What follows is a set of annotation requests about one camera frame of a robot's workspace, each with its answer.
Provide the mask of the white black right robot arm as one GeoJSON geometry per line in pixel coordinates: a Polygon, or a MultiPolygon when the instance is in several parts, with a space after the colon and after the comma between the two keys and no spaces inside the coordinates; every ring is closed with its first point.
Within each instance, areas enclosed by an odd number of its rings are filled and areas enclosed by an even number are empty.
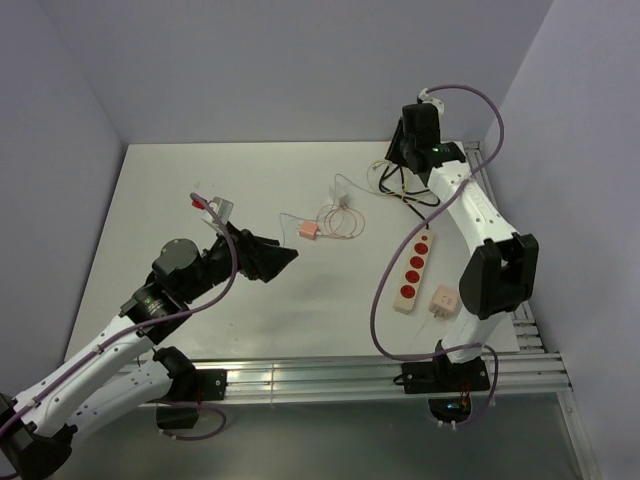
{"type": "Polygon", "coordinates": [[[459,229],[469,260],[458,283],[462,302],[451,330],[439,342],[446,357],[433,365],[435,383],[452,390],[468,374],[496,326],[532,295],[539,244],[520,234],[494,207],[461,148],[440,136],[432,103],[406,105],[394,133],[391,160],[407,167],[435,194],[459,229]]]}

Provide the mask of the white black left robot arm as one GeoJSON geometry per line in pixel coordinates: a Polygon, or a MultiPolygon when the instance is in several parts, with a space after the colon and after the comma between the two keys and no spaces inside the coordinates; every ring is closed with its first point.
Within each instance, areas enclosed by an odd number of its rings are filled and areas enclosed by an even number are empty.
{"type": "Polygon", "coordinates": [[[166,243],[145,283],[85,347],[40,382],[1,398],[1,451],[20,479],[46,479],[74,444],[149,400],[191,395],[195,369],[162,342],[193,314],[191,303],[235,277],[267,283],[298,256],[279,241],[228,225],[210,249],[166,243]]]}

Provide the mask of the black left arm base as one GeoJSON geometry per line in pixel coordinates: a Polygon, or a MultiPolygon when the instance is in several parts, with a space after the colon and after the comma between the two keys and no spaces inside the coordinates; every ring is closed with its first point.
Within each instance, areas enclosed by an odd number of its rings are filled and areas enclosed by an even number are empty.
{"type": "Polygon", "coordinates": [[[225,398],[227,371],[224,369],[196,369],[170,382],[166,393],[156,394],[151,403],[156,405],[155,421],[161,435],[180,441],[199,441],[222,433],[228,417],[217,405],[225,398]],[[206,413],[219,418],[218,425],[209,433],[187,435],[206,413]]]}

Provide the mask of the white charger plug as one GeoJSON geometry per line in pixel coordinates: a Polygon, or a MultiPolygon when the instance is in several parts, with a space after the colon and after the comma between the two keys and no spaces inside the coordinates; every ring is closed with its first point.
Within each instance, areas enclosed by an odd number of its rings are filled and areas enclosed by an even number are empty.
{"type": "Polygon", "coordinates": [[[329,187],[329,201],[334,208],[345,209],[348,207],[349,196],[341,184],[334,183],[329,187]]]}

